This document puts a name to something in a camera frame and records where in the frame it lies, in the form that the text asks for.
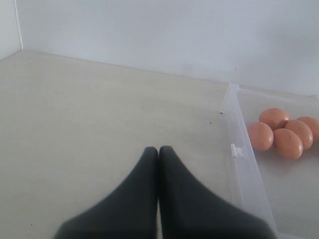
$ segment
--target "brown egg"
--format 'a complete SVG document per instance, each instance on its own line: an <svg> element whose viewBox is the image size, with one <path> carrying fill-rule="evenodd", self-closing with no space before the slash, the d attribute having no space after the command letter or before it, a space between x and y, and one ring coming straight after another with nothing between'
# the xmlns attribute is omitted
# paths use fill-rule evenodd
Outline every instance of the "brown egg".
<svg viewBox="0 0 319 239"><path fill-rule="evenodd" d="M266 109L259 116L259 121L269 125L272 130L285 127L289 120L289 113L280 108Z"/></svg>
<svg viewBox="0 0 319 239"><path fill-rule="evenodd" d="M294 132L303 143L303 148L308 149L314 142L314 136L308 125L300 120L291 120L285 125L286 129Z"/></svg>
<svg viewBox="0 0 319 239"><path fill-rule="evenodd" d="M254 149L265 151L269 149L274 142L274 133L271 128L262 122L255 122L247 128L251 145Z"/></svg>
<svg viewBox="0 0 319 239"><path fill-rule="evenodd" d="M314 142L319 142L319 120L309 116L299 117L297 120L308 125L314 135Z"/></svg>
<svg viewBox="0 0 319 239"><path fill-rule="evenodd" d="M274 131L274 148L280 156L286 159L297 159L303 153L303 143L300 138L286 128Z"/></svg>

